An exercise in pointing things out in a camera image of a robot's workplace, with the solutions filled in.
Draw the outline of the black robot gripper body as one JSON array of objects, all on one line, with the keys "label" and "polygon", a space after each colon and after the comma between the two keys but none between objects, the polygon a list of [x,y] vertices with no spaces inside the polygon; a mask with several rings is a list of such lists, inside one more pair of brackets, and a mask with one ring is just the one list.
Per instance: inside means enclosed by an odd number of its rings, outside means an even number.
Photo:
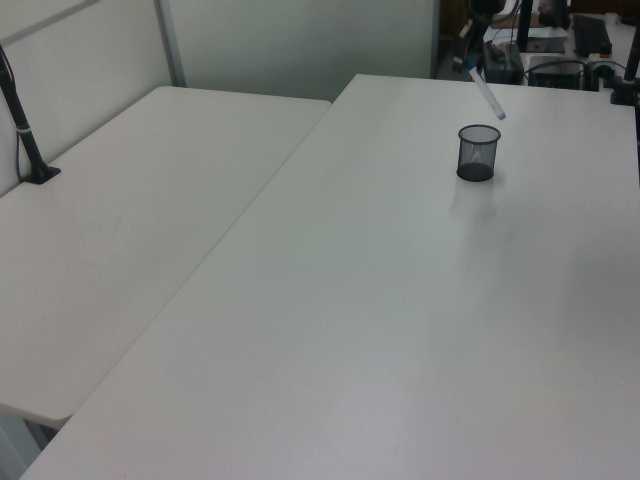
[{"label": "black robot gripper body", "polygon": [[504,9],[504,0],[468,0],[469,19],[462,28],[463,39],[481,38],[494,15]]}]

